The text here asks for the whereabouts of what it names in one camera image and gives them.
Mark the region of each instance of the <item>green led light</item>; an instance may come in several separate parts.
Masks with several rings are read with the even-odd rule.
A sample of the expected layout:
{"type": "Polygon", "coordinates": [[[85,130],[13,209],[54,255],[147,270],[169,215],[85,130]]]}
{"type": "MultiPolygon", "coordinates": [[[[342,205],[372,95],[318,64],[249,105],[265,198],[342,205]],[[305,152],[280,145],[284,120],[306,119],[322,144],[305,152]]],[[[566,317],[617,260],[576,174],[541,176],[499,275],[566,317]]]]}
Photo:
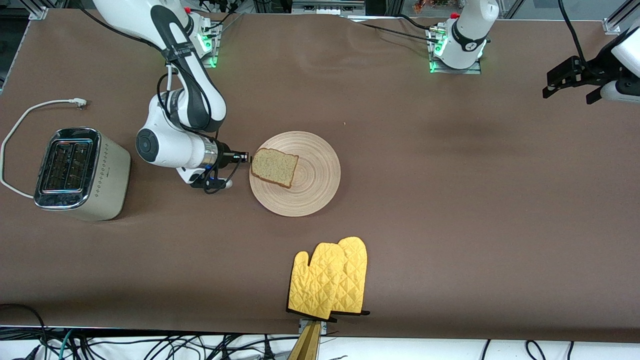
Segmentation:
{"type": "Polygon", "coordinates": [[[205,43],[204,43],[204,40],[203,40],[203,38],[202,38],[202,35],[200,35],[200,34],[198,34],[198,41],[200,42],[200,45],[202,46],[202,49],[203,49],[204,51],[209,51],[209,50],[211,50],[211,43],[209,43],[209,42],[208,42],[208,43],[206,43],[206,44],[205,44],[205,43]]]}

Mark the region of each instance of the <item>robotic arm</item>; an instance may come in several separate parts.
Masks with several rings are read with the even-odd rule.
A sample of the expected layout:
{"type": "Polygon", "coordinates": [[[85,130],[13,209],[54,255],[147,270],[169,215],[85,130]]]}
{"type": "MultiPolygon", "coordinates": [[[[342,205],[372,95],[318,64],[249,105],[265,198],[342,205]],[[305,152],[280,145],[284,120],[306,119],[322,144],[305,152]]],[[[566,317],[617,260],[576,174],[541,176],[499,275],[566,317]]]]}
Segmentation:
{"type": "Polygon", "coordinates": [[[598,56],[582,63],[571,56],[547,73],[546,99],[558,90],[582,85],[598,88],[587,95],[587,104],[600,99],[640,104],[640,19],[605,45],[598,56]]]}
{"type": "Polygon", "coordinates": [[[498,19],[495,0],[468,0],[460,17],[438,24],[442,44],[434,55],[453,69],[467,69],[482,56],[486,36],[498,19]]]}
{"type": "Polygon", "coordinates": [[[248,153],[200,132],[217,131],[227,114],[222,95],[209,79],[195,46],[205,32],[204,18],[188,14],[179,0],[94,0],[106,22],[160,50],[178,72],[182,88],[154,96],[147,121],[136,137],[138,154],[147,162],[176,168],[192,187],[228,188],[231,182],[210,178],[230,162],[247,162],[248,153]]]}

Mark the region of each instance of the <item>stainless steel toaster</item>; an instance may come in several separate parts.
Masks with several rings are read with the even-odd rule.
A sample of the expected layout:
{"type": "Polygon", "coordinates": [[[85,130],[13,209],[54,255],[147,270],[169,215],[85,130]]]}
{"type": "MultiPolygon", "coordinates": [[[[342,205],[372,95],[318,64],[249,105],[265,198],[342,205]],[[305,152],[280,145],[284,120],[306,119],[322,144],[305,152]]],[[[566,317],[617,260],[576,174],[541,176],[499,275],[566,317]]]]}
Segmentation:
{"type": "Polygon", "coordinates": [[[47,146],[36,205],[80,220],[109,220],[122,210],[131,156],[95,129],[58,130],[47,146]]]}

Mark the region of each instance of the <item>quilted fabric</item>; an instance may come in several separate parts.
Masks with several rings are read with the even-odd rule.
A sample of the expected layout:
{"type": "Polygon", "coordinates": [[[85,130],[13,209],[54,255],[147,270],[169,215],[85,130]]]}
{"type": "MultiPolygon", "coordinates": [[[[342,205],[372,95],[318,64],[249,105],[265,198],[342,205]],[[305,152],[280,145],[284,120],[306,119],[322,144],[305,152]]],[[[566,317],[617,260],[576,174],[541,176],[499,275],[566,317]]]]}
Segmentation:
{"type": "Polygon", "coordinates": [[[364,242],[355,236],[340,240],[338,246],[344,251],[346,262],[340,275],[333,310],[360,314],[367,274],[367,248],[364,242]]]}
{"type": "Polygon", "coordinates": [[[311,263],[309,254],[296,254],[291,271],[288,308],[320,319],[329,319],[342,279],[346,257],[340,245],[320,243],[311,263]]]}

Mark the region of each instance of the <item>round wooden plate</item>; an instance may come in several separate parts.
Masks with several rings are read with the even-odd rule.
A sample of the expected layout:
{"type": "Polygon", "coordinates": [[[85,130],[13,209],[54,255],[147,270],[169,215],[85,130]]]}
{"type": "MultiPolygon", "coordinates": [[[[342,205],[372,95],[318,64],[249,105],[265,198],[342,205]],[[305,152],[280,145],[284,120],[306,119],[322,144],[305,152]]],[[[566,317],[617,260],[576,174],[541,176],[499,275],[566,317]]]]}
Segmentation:
{"type": "Polygon", "coordinates": [[[270,138],[263,147],[300,157],[291,189],[249,172],[251,190],[265,208],[285,217],[303,217],[331,201],[340,185],[340,161],[328,142],[312,133],[289,131],[270,138]]]}

